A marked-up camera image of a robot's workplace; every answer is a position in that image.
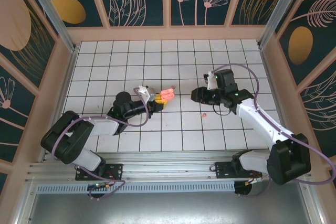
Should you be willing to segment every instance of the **cable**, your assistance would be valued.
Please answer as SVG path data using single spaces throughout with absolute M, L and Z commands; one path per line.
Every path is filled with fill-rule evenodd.
M 145 103 L 145 101 L 143 100 L 142 96 L 139 94 L 138 92 L 139 88 L 134 88 L 133 91 L 136 93 L 136 95 L 139 97 L 139 99 L 141 100 L 141 102 L 143 103 L 144 107 L 145 107 L 145 110 L 146 110 L 146 120 L 139 124 L 139 125 L 135 125 L 135 124 L 130 124 L 130 123 L 125 123 L 123 121 L 120 121 L 118 119 L 115 119 L 115 118 L 112 118 L 110 116 L 84 116 L 84 117 L 80 117 L 76 120 L 74 120 L 73 122 L 71 122 L 64 130 L 63 132 L 60 134 L 60 136 L 56 139 L 56 142 L 53 146 L 53 149 L 51 150 L 51 155 L 53 158 L 55 158 L 55 150 L 59 144 L 59 142 L 61 141 L 61 139 L 63 138 L 63 136 L 68 132 L 68 130 L 74 126 L 76 123 L 78 123 L 79 121 L 82 121 L 82 120 L 91 120 L 91 119 L 109 119 L 109 120 L 112 120 L 112 121 L 115 121 L 117 123 L 122 123 L 122 124 L 125 124 L 127 126 L 131 126 L 131 127 L 141 127 L 141 126 L 144 126 L 148 119 L 149 119 L 149 112 L 148 112 L 148 108 L 147 108 L 147 104 Z M 100 180 L 104 180 L 104 181 L 108 181 L 108 182 L 114 182 L 114 184 L 116 182 L 121 182 L 122 184 L 120 186 L 118 186 L 115 190 L 113 190 L 112 192 L 108 193 L 108 194 L 105 194 L 104 196 L 98 198 L 97 200 L 99 199 L 105 199 L 107 197 L 110 197 L 111 195 L 113 195 L 117 190 L 119 190 L 125 183 L 126 181 L 125 180 L 116 180 L 116 179 L 106 179 L 106 178 L 103 178 L 103 177 L 100 177 L 100 176 L 97 176 L 96 174 L 93 174 L 92 172 L 90 172 L 89 170 L 85 169 L 84 167 L 80 167 L 78 166 L 78 168 L 82 169 L 83 171 L 85 171 L 86 173 L 90 174 L 92 177 L 95 177 L 97 179 L 100 179 Z M 91 199 L 94 199 L 91 195 L 92 191 L 94 190 L 94 188 L 92 188 L 90 191 L 89 191 L 89 196 L 91 197 Z
M 217 115 L 221 115 L 221 116 L 226 116 L 226 115 L 229 115 L 230 113 L 231 113 L 231 109 L 229 108 L 229 113 L 227 113 L 227 114 L 225 114 L 225 115 L 223 115 L 223 114 L 221 114 L 221 113 L 218 113 L 216 110 L 215 110 L 215 106 L 214 105 L 212 105 L 212 109 L 214 110 L 214 112 L 217 114 Z
M 255 96 L 254 96 L 254 106 L 255 108 L 257 109 L 258 113 L 262 116 L 262 118 L 264 118 L 266 120 L 266 122 L 268 122 L 272 127 L 274 127 L 280 134 L 282 134 L 283 136 L 287 137 L 288 139 L 291 139 L 293 142 L 296 142 L 298 144 L 301 144 L 303 145 L 304 147 L 314 151 L 315 153 L 319 154 L 321 157 L 323 157 L 327 162 L 328 164 L 331 166 L 332 168 L 332 175 L 329 179 L 326 179 L 324 181 L 320 181 L 320 182 L 310 182 L 310 181 L 306 181 L 306 180 L 301 180 L 301 179 L 295 179 L 295 181 L 297 182 L 300 182 L 300 183 L 304 183 L 304 184 L 308 184 L 308 185 L 324 185 L 324 184 L 327 184 L 327 183 L 330 183 L 330 182 L 333 182 L 333 180 L 336 178 L 336 167 L 334 165 L 334 163 L 327 157 L 325 156 L 323 153 L 321 153 L 318 149 L 288 135 L 287 133 L 281 131 L 281 129 L 275 125 L 270 119 L 268 119 L 259 109 L 259 106 L 257 104 L 257 96 L 259 94 L 259 87 L 260 87 L 260 83 L 259 83 L 259 79 L 258 77 L 256 76 L 256 74 L 251 70 L 249 69 L 248 67 L 242 65 L 242 64 L 238 64 L 238 63 L 230 63 L 230 64 L 224 64 L 218 68 L 216 68 L 215 70 L 212 71 L 212 73 L 215 73 L 216 71 L 220 70 L 220 69 L 223 69 L 225 67 L 228 67 L 228 66 L 240 66 L 242 68 L 245 68 L 247 69 L 254 77 L 254 79 L 256 80 L 257 82 L 257 90 L 255 92 Z

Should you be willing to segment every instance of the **tile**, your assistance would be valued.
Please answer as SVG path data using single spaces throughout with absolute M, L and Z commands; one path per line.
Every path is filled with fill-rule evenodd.
M 206 117 L 202 118 L 202 125 L 204 130 L 222 130 L 222 119 L 220 115 L 215 112 L 207 112 Z
M 199 112 L 182 113 L 182 130 L 201 130 L 201 115 Z
M 162 112 L 180 112 L 181 104 L 180 104 L 180 96 L 175 95 L 174 99 L 169 101 Z
M 226 47 L 228 51 L 242 51 L 243 47 L 241 46 L 240 39 L 226 39 Z
M 104 98 L 104 105 L 103 105 L 103 114 L 107 114 L 110 109 L 113 107 L 113 103 L 116 100 L 116 97 L 105 97 Z
M 163 131 L 162 132 L 162 151 L 182 151 L 182 132 Z
M 184 151 L 203 151 L 203 133 L 202 131 L 183 131 L 183 150 Z
M 266 140 L 255 130 L 244 130 L 248 149 L 267 149 Z
M 134 88 L 138 88 L 142 86 L 142 80 L 133 80 L 133 81 L 125 81 L 125 92 L 129 92 L 131 95 L 135 95 Z
M 212 61 L 214 64 L 222 65 L 229 64 L 229 56 L 227 52 L 211 52 Z
M 146 114 L 142 114 L 141 123 L 146 120 Z M 147 123 L 141 127 L 141 131 L 160 131 L 161 130 L 161 113 L 154 113 L 152 118 L 148 119 Z
M 180 79 L 197 79 L 195 65 L 181 65 L 178 67 Z
M 96 41 L 82 41 L 82 43 L 80 44 L 79 53 L 82 54 L 96 52 L 96 46 Z
M 179 65 L 194 65 L 195 64 L 195 52 L 179 52 L 178 53 Z
M 105 95 L 117 95 L 124 91 L 125 81 L 108 81 Z
M 269 86 L 269 82 L 266 78 L 259 78 L 259 93 L 272 93 L 271 87 Z M 253 88 L 257 91 L 257 81 L 253 78 L 252 79 Z
M 161 80 L 143 80 L 143 86 L 153 88 L 155 93 L 161 92 Z
M 138 152 L 140 132 L 123 132 L 119 138 L 118 152 Z
M 165 89 L 174 89 L 174 94 L 180 94 L 180 83 L 178 80 L 162 80 L 161 81 L 162 87 L 161 90 Z
M 250 64 L 248 67 L 256 74 L 258 78 L 267 78 L 264 65 L 262 64 Z
M 96 152 L 97 142 L 98 142 L 98 136 L 91 136 L 87 139 L 84 148 Z
M 197 89 L 197 80 L 180 80 L 180 91 L 181 94 L 191 95 L 191 91 Z
M 204 79 L 204 74 L 208 73 L 209 71 L 214 70 L 213 65 L 197 65 L 197 78 Z
M 246 59 L 243 51 L 229 51 L 230 63 L 246 64 Z
M 162 52 L 177 52 L 177 40 L 163 40 L 161 42 Z
M 111 153 L 118 151 L 119 136 L 100 135 L 98 139 L 97 152 Z
M 127 65 L 128 66 L 139 66 L 143 65 L 144 63 L 144 52 L 129 52 L 128 53 L 128 59 L 127 59 Z
M 64 111 L 72 110 L 75 113 L 82 113 L 85 97 L 68 97 Z
M 127 55 L 126 52 L 113 53 L 111 56 L 111 66 L 126 66 L 127 65 Z
M 145 52 L 145 65 L 161 65 L 161 53 Z
M 78 54 L 76 67 L 91 67 L 95 54 Z
M 244 51 L 259 51 L 257 41 L 255 39 L 242 39 Z
M 250 78 L 249 71 L 241 66 L 231 66 L 231 69 L 232 69 L 234 78 Z
M 208 39 L 194 40 L 195 51 L 210 51 L 210 43 Z
M 140 133 L 140 152 L 159 152 L 161 151 L 161 132 L 141 132 Z
M 161 79 L 161 66 L 145 66 L 143 79 Z
M 126 67 L 110 67 L 108 80 L 124 80 Z
M 194 42 L 192 40 L 178 40 L 177 49 L 179 52 L 193 52 Z
M 180 131 L 181 130 L 181 113 L 162 113 L 162 130 L 163 131 Z
M 185 111 L 197 111 L 199 112 L 200 104 L 190 99 L 190 95 L 181 95 L 181 109 Z
M 270 115 L 270 117 L 273 118 L 277 123 L 281 124 L 278 111 L 276 111 L 276 110 L 268 110 L 268 111 L 266 111 L 266 113 L 268 115 Z
M 221 131 L 203 131 L 206 151 L 225 150 L 224 133 Z
M 133 125 L 140 125 L 141 124 L 141 118 L 143 118 L 144 116 L 145 115 L 136 115 L 136 116 L 128 119 L 128 123 L 133 124 Z M 136 126 L 136 127 L 134 127 L 134 126 L 127 126 L 124 131 L 125 132 L 135 132 L 135 131 L 139 132 L 140 131 L 140 127 L 139 126 Z
M 114 41 L 112 52 L 128 52 L 129 41 Z
M 195 52 L 196 64 L 212 64 L 211 52 Z
M 83 113 L 101 113 L 104 97 L 86 97 Z
M 224 131 L 224 137 L 227 150 L 244 150 L 247 148 L 243 130 Z
M 211 51 L 227 51 L 224 39 L 211 39 L 210 47 Z
M 264 110 L 276 110 L 272 94 L 259 94 L 257 102 Z
M 239 90 L 246 89 L 250 93 L 252 93 L 252 94 L 254 93 L 254 89 L 252 87 L 251 79 L 235 78 L 235 82 L 237 83 Z
M 100 81 L 107 80 L 109 74 L 109 67 L 92 67 L 90 80 Z
M 97 52 L 112 52 L 113 41 L 99 41 L 97 43 Z
M 259 51 L 244 51 L 248 64 L 263 64 Z
M 238 117 L 234 113 L 230 113 L 229 115 L 222 116 L 222 122 L 223 122 L 223 129 L 225 130 L 243 128 L 240 117 Z
M 109 66 L 111 60 L 111 54 L 95 54 L 93 61 L 94 66 Z
M 68 96 L 70 97 L 85 97 L 88 91 L 88 81 L 72 81 Z
M 88 97 L 104 96 L 107 81 L 90 81 L 88 88 Z
M 163 52 L 161 59 L 162 65 L 177 65 L 179 64 L 177 52 Z
M 179 67 L 177 65 L 167 65 L 161 67 L 162 79 L 179 79 Z
M 145 52 L 161 52 L 161 41 L 146 40 Z
M 131 40 L 128 52 L 145 52 L 145 41 Z
M 75 67 L 73 81 L 88 81 L 90 79 L 92 67 Z
M 127 66 L 126 80 L 142 80 L 143 66 Z

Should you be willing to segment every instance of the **yellow circle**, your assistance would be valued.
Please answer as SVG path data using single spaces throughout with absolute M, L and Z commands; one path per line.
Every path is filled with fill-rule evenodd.
M 289 39 L 289 59 L 296 65 L 302 64 L 309 56 L 312 46 L 313 34 L 307 27 L 299 26 Z
M 31 24 L 24 0 L 0 0 L 0 45 L 13 51 L 23 49 L 30 39 Z
M 85 20 L 85 9 L 78 0 L 51 1 L 63 21 L 71 24 L 78 24 Z

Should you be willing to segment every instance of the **orange object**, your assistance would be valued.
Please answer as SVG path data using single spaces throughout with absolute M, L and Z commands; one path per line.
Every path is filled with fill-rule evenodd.
M 174 90 L 173 89 L 165 89 L 162 90 L 161 93 L 161 99 L 164 101 L 170 101 L 174 98 Z

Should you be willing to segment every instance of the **dark green wall panel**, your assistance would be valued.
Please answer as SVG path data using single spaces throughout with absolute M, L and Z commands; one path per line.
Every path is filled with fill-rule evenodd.
M 0 66 L 0 159 L 12 162 L 35 96 Z
M 22 37 L 22 34 L 26 34 L 26 31 L 24 29 L 27 28 L 21 26 L 22 20 L 15 20 L 21 18 L 21 16 L 17 16 L 20 15 L 20 13 L 18 13 L 18 11 L 15 11 L 18 10 L 15 8 L 23 8 L 27 12 L 29 11 L 29 18 L 31 23 L 31 33 L 29 41 L 26 46 L 21 50 L 14 50 L 13 48 L 8 47 L 8 45 L 5 45 L 0 41 L 0 53 L 2 53 L 16 68 L 18 68 L 34 85 L 39 87 L 55 41 L 29 4 L 29 2 L 27 0 L 23 1 L 26 6 L 16 7 L 16 1 L 12 1 L 11 3 L 7 2 L 7 6 L 0 6 L 0 10 L 6 9 L 7 13 L 5 18 L 14 19 L 15 23 L 19 23 L 19 25 L 10 28 L 10 35 L 14 35 L 14 44 L 20 44 L 20 41 L 26 39 L 26 37 Z M 6 33 L 8 33 L 8 31 L 0 30 L 0 33 L 2 33 L 3 36 L 6 36 Z

